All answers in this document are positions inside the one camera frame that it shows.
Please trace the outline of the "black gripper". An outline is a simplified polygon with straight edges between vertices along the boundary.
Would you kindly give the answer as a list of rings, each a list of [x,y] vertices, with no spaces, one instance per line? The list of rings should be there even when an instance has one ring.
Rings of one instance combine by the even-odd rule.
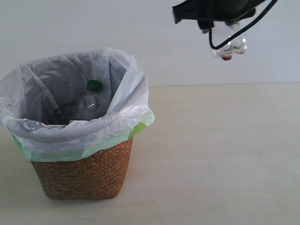
[[[197,21],[202,33],[214,28],[214,21],[233,22],[255,15],[263,0],[186,0],[172,7],[175,23]]]

